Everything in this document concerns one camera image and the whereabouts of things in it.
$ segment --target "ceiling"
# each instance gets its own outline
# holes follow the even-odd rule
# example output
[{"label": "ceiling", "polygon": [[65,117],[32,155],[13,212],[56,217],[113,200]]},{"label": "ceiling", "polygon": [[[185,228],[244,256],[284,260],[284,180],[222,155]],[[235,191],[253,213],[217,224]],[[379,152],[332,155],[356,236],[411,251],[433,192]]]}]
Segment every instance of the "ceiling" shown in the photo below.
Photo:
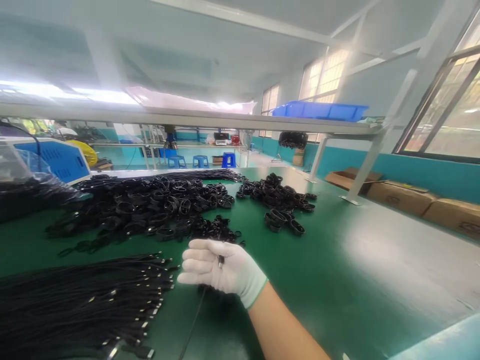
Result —
[{"label": "ceiling", "polygon": [[[330,34],[367,0],[216,0]],[[263,79],[323,45],[148,0],[4,0],[0,80],[149,89],[250,101]]]}]

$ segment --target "white glove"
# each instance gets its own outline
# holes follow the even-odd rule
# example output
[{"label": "white glove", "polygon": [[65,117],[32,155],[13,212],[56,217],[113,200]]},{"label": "white glove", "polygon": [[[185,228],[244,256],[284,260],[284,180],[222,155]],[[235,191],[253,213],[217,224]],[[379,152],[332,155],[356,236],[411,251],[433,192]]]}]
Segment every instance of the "white glove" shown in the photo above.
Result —
[{"label": "white glove", "polygon": [[[238,294],[246,309],[262,292],[268,279],[252,257],[238,245],[217,240],[196,239],[183,252],[183,271],[178,282],[207,284],[224,293]],[[219,256],[225,261],[219,267]]]}]

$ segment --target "worker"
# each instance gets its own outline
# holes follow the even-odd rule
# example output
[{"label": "worker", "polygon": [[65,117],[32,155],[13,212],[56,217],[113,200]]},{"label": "worker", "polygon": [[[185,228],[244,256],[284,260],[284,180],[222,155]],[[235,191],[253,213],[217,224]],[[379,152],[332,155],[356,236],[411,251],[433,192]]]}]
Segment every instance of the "worker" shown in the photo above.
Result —
[{"label": "worker", "polygon": [[55,120],[55,127],[57,134],[79,136],[75,130],[67,127],[66,121]]},{"label": "worker", "polygon": [[[195,239],[183,253],[178,282],[207,284],[237,294],[248,311],[267,360],[328,360],[329,357],[287,309],[252,257],[228,242]],[[219,257],[223,264],[219,266]]]}]

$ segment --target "yellow object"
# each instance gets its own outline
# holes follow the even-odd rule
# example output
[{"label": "yellow object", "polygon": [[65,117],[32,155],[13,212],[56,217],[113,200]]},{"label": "yellow object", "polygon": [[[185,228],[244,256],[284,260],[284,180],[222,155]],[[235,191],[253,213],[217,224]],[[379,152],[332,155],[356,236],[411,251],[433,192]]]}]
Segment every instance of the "yellow object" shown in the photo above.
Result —
[{"label": "yellow object", "polygon": [[86,143],[77,140],[68,140],[67,143],[74,144],[78,148],[80,148],[83,156],[85,156],[86,162],[88,163],[89,167],[94,166],[99,161],[99,157],[97,156],[95,150],[93,150]]}]

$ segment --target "green workbench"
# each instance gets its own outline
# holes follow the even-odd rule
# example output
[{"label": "green workbench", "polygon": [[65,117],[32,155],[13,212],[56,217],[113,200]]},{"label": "green workbench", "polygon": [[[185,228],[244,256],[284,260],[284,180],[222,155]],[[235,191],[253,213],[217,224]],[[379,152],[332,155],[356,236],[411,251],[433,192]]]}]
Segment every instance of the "green workbench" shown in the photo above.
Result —
[{"label": "green workbench", "polygon": [[[345,191],[309,183],[292,168],[238,169],[250,180],[275,172],[283,185],[318,195],[313,213],[296,214],[306,234],[270,232],[266,208],[236,200],[217,214],[242,232],[246,250],[258,262],[288,308],[332,359],[387,359],[480,308],[480,247],[420,219],[367,199],[355,206],[339,198]],[[230,194],[240,186],[227,184]],[[135,236],[97,253],[57,253],[95,232],[48,240],[44,228],[59,211],[49,210],[0,225],[0,276],[45,267],[83,264],[132,254],[162,251],[180,264],[188,242],[159,243]],[[156,359],[177,359],[192,324],[200,294],[176,284],[149,329],[147,344]],[[261,359],[262,351],[239,301],[205,298],[185,359]],[[134,359],[122,354],[119,359]]]}]

